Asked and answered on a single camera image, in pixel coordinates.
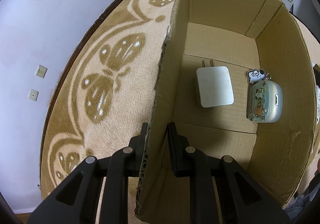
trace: cardboard box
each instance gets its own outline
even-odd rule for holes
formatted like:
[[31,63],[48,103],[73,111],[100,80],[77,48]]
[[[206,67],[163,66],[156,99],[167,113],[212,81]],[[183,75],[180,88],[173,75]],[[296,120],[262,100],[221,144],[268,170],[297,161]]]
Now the cardboard box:
[[[194,77],[205,59],[229,69],[234,103],[199,108]],[[246,118],[245,72],[264,68],[283,92],[275,123]],[[166,127],[207,155],[231,155],[282,206],[305,170],[316,126],[315,80],[295,19],[279,0],[175,0],[137,194],[149,223],[189,222],[189,179],[171,171]]]

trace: white wall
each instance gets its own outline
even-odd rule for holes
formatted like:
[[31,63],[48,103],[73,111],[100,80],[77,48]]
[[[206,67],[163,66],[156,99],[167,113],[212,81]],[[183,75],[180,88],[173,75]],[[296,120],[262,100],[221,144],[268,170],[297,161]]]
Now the white wall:
[[312,0],[294,0],[293,14],[308,27],[320,41],[320,15]]
[[[114,0],[0,1],[0,191],[15,213],[41,202],[39,156],[50,98],[84,34]],[[48,68],[44,79],[35,72]],[[39,91],[36,102],[30,89]]]

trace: wall outlet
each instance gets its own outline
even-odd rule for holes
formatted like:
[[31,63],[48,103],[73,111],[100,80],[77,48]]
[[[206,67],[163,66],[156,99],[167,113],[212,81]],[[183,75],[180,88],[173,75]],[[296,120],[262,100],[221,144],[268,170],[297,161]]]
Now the wall outlet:
[[44,78],[46,72],[47,68],[42,65],[39,65],[38,70],[36,71],[36,76]]
[[38,91],[30,90],[29,99],[36,102],[38,98],[38,94],[39,94]]

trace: wall plate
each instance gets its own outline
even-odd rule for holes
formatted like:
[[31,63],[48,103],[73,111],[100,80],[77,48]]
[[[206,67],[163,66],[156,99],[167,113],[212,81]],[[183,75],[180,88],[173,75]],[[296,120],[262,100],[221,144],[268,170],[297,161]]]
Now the wall plate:
[[36,101],[37,101],[37,98],[38,98],[38,94],[39,94],[38,91],[36,91],[36,90],[30,90],[29,99],[36,102]]
[[42,65],[39,65],[38,70],[36,71],[36,76],[44,78],[46,72],[47,68]]

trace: screw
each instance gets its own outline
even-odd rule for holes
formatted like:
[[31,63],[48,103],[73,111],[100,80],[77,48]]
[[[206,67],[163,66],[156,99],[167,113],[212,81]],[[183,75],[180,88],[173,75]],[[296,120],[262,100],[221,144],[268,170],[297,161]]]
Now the screw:
[[196,151],[196,149],[194,147],[186,147],[186,151],[188,153],[194,153]]
[[86,163],[93,163],[96,159],[93,156],[89,156],[85,159]]
[[225,155],[223,157],[223,160],[226,162],[226,163],[231,163],[233,161],[233,158],[229,155]]
[[132,147],[125,147],[125,148],[122,149],[122,151],[125,154],[130,154],[133,151],[133,149],[132,149]]

